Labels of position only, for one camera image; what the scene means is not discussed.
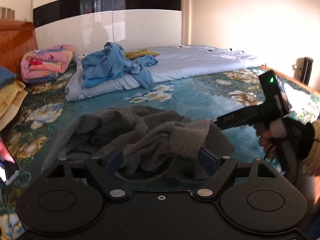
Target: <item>yellow cloth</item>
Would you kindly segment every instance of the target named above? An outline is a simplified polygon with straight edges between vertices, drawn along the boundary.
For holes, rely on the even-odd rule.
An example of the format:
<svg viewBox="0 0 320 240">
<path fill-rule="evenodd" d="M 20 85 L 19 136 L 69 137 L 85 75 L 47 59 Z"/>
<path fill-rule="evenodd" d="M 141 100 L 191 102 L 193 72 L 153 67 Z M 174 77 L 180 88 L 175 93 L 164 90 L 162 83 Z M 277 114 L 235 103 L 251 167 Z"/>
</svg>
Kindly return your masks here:
<svg viewBox="0 0 320 240">
<path fill-rule="evenodd" d="M 8 123 L 15 118 L 27 94 L 28 93 L 25 90 L 18 92 L 10 107 L 4 112 L 3 116 L 0 117 L 0 131 L 2 131 L 8 125 Z"/>
<path fill-rule="evenodd" d="M 15 80 L 5 87 L 0 89 L 0 117 L 4 115 L 11 103 L 16 98 L 17 94 L 24 90 L 25 84 Z"/>
<path fill-rule="evenodd" d="M 132 52 L 125 52 L 124 54 L 127 59 L 136 59 L 137 57 L 142 57 L 145 55 L 152 55 L 154 57 L 160 55 L 158 53 L 155 53 L 154 51 L 147 50 L 147 49 L 141 49 L 141 50 L 132 51 Z"/>
</svg>

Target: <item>blue cloth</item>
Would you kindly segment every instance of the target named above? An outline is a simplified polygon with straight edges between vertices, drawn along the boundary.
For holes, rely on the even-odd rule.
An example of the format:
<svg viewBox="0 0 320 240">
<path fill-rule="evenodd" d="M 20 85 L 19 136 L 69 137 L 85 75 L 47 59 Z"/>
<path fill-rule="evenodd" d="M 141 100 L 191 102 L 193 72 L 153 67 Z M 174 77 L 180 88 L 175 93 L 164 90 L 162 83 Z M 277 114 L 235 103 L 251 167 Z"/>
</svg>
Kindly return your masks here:
<svg viewBox="0 0 320 240">
<path fill-rule="evenodd" d="M 309 237 L 310 240 L 317 240 L 320 238 L 320 217 L 316 219 L 313 226 L 308 231 L 307 237 Z"/>
<path fill-rule="evenodd" d="M 126 59 L 122 46 L 107 42 L 103 50 L 87 55 L 81 63 L 84 80 L 81 88 L 94 87 L 128 73 L 146 89 L 153 83 L 151 73 L 146 68 L 158 64 L 158 61 L 152 55 L 135 60 Z"/>
<path fill-rule="evenodd" d="M 0 89 L 13 82 L 17 76 L 17 74 L 12 73 L 10 70 L 0 67 Z"/>
</svg>

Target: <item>black stripe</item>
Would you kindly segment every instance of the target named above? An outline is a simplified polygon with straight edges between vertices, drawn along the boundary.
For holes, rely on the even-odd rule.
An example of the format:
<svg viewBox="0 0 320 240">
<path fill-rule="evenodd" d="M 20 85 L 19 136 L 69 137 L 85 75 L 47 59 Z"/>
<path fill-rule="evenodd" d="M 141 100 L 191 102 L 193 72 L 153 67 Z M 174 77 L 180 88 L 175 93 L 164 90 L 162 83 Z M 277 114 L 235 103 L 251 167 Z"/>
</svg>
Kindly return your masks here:
<svg viewBox="0 0 320 240">
<path fill-rule="evenodd" d="M 181 11 L 181 0 L 58 0 L 33 9 L 35 27 L 58 20 L 111 10 L 160 9 Z"/>
</svg>

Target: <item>cable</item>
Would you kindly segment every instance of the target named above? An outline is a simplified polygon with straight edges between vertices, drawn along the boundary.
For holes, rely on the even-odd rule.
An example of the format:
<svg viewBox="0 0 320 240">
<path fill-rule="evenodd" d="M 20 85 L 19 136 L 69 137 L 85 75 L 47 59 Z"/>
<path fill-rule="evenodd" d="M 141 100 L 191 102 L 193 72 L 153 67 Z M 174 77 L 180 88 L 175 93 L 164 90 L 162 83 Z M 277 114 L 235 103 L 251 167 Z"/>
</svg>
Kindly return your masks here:
<svg viewBox="0 0 320 240">
<path fill-rule="evenodd" d="M 287 138 L 287 137 L 282 138 L 282 139 L 279 141 L 279 143 L 282 143 L 282 142 L 287 141 L 287 140 L 292 139 L 292 138 L 297 138 L 298 140 L 299 140 L 299 139 L 307 139 L 307 140 L 312 140 L 312 141 L 320 142 L 319 139 L 314 139 L 314 138 L 312 138 L 312 137 L 307 137 L 307 136 L 291 136 L 290 138 Z M 266 159 L 267 154 L 271 151 L 271 149 L 272 149 L 274 146 L 277 146 L 277 144 L 273 143 L 273 144 L 271 145 L 271 147 L 266 151 L 266 155 L 264 156 L 264 159 Z"/>
</svg>

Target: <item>wooden headboard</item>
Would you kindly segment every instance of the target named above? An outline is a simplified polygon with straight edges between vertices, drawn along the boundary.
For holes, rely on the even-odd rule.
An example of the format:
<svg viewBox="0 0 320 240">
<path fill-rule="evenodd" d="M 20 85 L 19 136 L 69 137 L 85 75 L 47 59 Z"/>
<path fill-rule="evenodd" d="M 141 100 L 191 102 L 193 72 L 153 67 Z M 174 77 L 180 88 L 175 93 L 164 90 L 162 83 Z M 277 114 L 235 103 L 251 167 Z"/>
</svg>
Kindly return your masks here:
<svg viewBox="0 0 320 240">
<path fill-rule="evenodd" d="M 0 19 L 0 66 L 19 75 L 23 55 L 38 49 L 33 23 Z"/>
</svg>

